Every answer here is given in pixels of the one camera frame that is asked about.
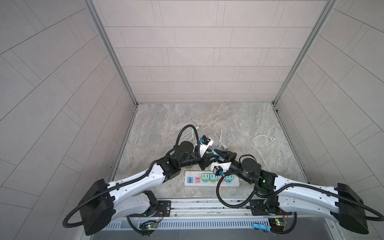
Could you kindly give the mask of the green charger plug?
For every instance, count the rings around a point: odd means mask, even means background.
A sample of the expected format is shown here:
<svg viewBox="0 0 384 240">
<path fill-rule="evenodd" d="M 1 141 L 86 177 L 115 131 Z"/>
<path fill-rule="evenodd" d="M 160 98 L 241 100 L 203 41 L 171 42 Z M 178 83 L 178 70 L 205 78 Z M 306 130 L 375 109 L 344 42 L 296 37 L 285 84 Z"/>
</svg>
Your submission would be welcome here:
<svg viewBox="0 0 384 240">
<path fill-rule="evenodd" d="M 210 174 L 202 174 L 202 182 L 208 182 L 210 180 Z"/>
</svg>

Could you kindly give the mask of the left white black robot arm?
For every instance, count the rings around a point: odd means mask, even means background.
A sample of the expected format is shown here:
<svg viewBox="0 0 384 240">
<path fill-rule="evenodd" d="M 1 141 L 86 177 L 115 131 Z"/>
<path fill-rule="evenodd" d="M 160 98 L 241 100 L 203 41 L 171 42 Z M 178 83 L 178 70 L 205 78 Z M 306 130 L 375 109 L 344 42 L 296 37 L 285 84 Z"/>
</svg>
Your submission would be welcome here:
<svg viewBox="0 0 384 240">
<path fill-rule="evenodd" d="M 112 220 L 132 214 L 151 215 L 158 201 L 149 189 L 177 177 L 181 168 L 199 165 L 201 169 L 221 161 L 217 152 L 208 146 L 184 141 L 167 154 L 153 161 L 150 167 L 123 180 L 93 183 L 78 205 L 64 218 L 64 228 L 82 226 L 87 236 L 105 228 Z"/>
</svg>

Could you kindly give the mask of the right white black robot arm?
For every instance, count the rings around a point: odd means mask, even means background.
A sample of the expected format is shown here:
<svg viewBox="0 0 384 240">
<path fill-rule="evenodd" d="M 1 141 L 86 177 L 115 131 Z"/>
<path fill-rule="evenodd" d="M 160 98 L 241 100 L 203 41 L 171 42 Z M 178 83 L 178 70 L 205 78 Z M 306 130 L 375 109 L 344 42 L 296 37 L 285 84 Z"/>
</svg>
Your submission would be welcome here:
<svg viewBox="0 0 384 240">
<path fill-rule="evenodd" d="M 253 155 L 213 150 L 205 154 L 212 172 L 221 178 L 216 187 L 218 200 L 226 207 L 238 209 L 247 206 L 254 196 L 264 200 L 263 214 L 282 215 L 299 213 L 318 215 L 339 223 L 354 233 L 367 235 L 368 221 L 382 222 L 383 214 L 364 204 L 364 201 L 348 186 L 325 187 L 292 181 L 277 174 L 262 170 Z M 250 195 L 239 204 L 229 204 L 220 195 L 222 181 L 235 175 L 253 185 Z"/>
</svg>

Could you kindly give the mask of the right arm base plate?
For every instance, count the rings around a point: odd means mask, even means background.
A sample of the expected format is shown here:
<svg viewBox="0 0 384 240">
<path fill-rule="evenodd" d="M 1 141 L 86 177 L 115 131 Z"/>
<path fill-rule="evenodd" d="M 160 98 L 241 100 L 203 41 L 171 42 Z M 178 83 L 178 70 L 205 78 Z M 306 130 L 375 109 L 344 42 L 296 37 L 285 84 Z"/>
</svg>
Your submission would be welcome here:
<svg viewBox="0 0 384 240">
<path fill-rule="evenodd" d="M 280 203 L 272 199 L 250 200 L 246 209 L 251 210 L 253 216 L 291 216 L 292 212 L 285 212 Z"/>
</svg>

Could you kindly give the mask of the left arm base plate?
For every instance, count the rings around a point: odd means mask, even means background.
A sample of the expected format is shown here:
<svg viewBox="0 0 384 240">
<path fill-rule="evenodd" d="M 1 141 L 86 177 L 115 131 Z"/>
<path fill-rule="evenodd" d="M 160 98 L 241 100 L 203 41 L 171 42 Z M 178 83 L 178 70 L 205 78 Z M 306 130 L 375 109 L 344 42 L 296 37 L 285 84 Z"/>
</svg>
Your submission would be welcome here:
<svg viewBox="0 0 384 240">
<path fill-rule="evenodd" d="M 130 217 L 133 218 L 159 218 L 159 217 L 169 217 L 171 211 L 171 201 L 158 201 L 156 207 L 150 207 L 149 210 L 143 214 L 132 214 Z"/>
</svg>

